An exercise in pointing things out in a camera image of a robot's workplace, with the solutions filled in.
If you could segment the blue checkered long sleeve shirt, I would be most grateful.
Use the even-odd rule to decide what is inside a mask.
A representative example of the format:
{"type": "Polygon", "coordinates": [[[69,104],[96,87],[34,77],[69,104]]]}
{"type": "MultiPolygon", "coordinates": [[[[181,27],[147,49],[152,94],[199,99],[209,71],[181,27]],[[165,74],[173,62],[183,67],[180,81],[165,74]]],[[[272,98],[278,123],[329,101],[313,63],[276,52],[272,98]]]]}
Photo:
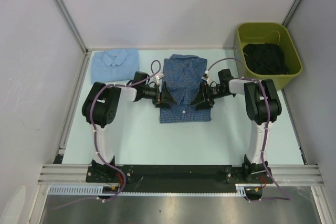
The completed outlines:
{"type": "Polygon", "coordinates": [[[160,109],[160,123],[209,122],[211,109],[196,110],[196,98],[207,70],[207,59],[194,55],[173,54],[164,60],[163,81],[176,104],[160,109]]]}

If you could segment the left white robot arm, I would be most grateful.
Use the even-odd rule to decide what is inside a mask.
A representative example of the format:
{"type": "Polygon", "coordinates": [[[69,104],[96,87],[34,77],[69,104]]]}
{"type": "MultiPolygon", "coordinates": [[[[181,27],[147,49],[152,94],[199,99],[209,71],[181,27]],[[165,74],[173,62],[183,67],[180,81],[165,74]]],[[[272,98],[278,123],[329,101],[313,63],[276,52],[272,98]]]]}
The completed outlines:
{"type": "Polygon", "coordinates": [[[137,71],[133,80],[126,85],[107,85],[95,82],[82,106],[82,115],[87,123],[93,127],[95,154],[87,170],[86,182],[107,183],[115,178],[122,181],[122,175],[117,171],[115,164],[115,148],[108,140],[110,124],[117,112],[121,112],[118,104],[121,98],[127,101],[150,99],[156,108],[169,109],[177,102],[169,93],[166,82],[160,84],[164,74],[154,76],[154,85],[149,83],[150,76],[145,72],[137,71]]]}

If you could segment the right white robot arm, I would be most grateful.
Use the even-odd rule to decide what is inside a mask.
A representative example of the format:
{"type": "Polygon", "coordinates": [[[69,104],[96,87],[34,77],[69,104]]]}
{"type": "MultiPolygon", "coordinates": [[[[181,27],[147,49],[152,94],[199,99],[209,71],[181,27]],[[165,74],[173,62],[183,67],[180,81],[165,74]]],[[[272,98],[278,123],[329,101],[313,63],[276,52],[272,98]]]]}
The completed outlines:
{"type": "Polygon", "coordinates": [[[234,78],[229,69],[218,72],[219,84],[208,83],[206,71],[200,89],[191,102],[196,110],[210,109],[215,99],[237,94],[245,98],[245,108],[251,120],[251,134],[247,153],[241,166],[227,166],[221,171],[228,184],[271,184],[267,161],[267,142],[270,129],[282,112],[275,84],[271,79],[234,78]]]}

